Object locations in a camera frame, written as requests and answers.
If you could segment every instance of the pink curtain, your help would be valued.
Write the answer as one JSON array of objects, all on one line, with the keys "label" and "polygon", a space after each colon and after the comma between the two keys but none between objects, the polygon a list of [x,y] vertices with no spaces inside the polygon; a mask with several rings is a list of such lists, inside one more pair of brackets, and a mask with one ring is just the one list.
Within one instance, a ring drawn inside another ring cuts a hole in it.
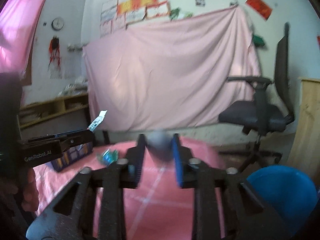
[{"label": "pink curtain", "polygon": [[216,123],[260,75],[252,33],[240,6],[188,19],[135,26],[84,48],[92,116],[101,130],[195,127]]},{"label": "pink curtain", "polygon": [[8,0],[0,13],[0,73],[24,75],[45,0]]}]

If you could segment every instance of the chair armrest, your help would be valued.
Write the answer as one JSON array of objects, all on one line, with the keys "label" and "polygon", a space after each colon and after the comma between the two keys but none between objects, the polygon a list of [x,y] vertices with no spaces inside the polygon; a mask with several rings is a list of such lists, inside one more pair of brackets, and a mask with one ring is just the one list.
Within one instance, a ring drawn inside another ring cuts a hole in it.
[{"label": "chair armrest", "polygon": [[260,136],[265,136],[268,132],[268,122],[269,122],[269,113],[268,113],[268,100],[266,89],[268,85],[273,82],[264,77],[256,77],[256,76],[246,76],[239,77],[233,76],[228,77],[227,81],[246,81],[249,83],[255,93],[253,95],[253,99],[256,106],[256,114],[258,118],[258,133]]},{"label": "chair armrest", "polygon": [[248,83],[257,82],[261,84],[266,84],[267,86],[270,84],[273,84],[273,82],[269,78],[257,77],[257,76],[246,76],[246,77],[232,76],[232,77],[228,77],[227,81],[246,81]]}]

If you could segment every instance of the box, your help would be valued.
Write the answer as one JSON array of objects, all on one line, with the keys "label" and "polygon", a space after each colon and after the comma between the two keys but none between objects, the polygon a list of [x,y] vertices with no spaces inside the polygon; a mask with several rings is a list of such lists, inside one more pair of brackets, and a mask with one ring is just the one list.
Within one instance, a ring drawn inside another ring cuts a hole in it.
[{"label": "box", "polygon": [[47,166],[53,168],[55,171],[60,172],[73,163],[88,156],[93,152],[91,143],[85,143],[76,147],[72,147],[63,153],[63,157],[47,163]]}]

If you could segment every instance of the white wall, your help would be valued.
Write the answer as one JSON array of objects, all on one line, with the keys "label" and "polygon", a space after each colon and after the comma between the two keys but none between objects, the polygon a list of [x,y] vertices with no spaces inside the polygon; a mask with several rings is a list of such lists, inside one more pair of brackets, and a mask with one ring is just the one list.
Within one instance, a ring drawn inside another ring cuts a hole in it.
[{"label": "white wall", "polygon": [[[86,0],[84,7],[81,41],[89,42],[99,38],[100,13],[102,4],[108,0]],[[195,0],[169,0],[172,8],[201,14],[212,10],[226,8],[234,0],[206,0],[204,8],[196,7]],[[255,33],[261,35],[267,44],[267,49],[258,49],[263,75],[273,78],[276,45],[284,34],[284,23],[289,22],[290,51],[289,75],[291,93],[296,113],[299,113],[299,76],[320,78],[320,52],[316,36],[320,33],[320,19],[308,0],[264,0],[273,8],[268,21],[265,21],[254,10],[244,5],[246,0],[238,0],[247,10],[253,21]],[[284,109],[273,87],[269,89],[270,100]],[[294,132],[297,122],[289,125],[287,132]],[[252,140],[255,136],[241,134],[242,127],[226,124],[216,124],[195,129],[176,130],[181,134],[202,139],[212,144],[230,144]],[[135,139],[137,133],[111,133],[111,141]]]},{"label": "white wall", "polygon": [[[32,85],[24,87],[25,104],[55,98],[71,79],[50,79],[48,72],[49,44],[54,35],[60,38],[61,68],[71,68],[75,76],[81,75],[81,52],[67,52],[67,44],[80,43],[85,0],[46,0],[36,29],[32,55]],[[55,32],[51,22],[56,17],[65,21],[63,29]]]}]

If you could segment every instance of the metal screw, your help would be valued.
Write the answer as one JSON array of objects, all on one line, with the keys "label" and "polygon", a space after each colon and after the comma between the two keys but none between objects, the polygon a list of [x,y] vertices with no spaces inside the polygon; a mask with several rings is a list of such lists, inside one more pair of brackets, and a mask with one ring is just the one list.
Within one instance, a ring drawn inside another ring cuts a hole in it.
[{"label": "metal screw", "polygon": [[118,159],[117,160],[117,164],[118,165],[126,165],[126,164],[128,164],[128,159],[126,159],[126,158],[120,158],[120,159]]},{"label": "metal screw", "polygon": [[191,158],[191,159],[189,159],[189,163],[193,164],[193,165],[198,165],[201,163],[201,160],[198,158]]},{"label": "metal screw", "polygon": [[238,170],[236,168],[234,168],[234,167],[230,167],[230,168],[226,169],[226,172],[227,172],[227,174],[235,175],[235,174],[238,173]]},{"label": "metal screw", "polygon": [[92,171],[92,169],[90,167],[84,167],[80,173],[81,174],[89,174]]}]

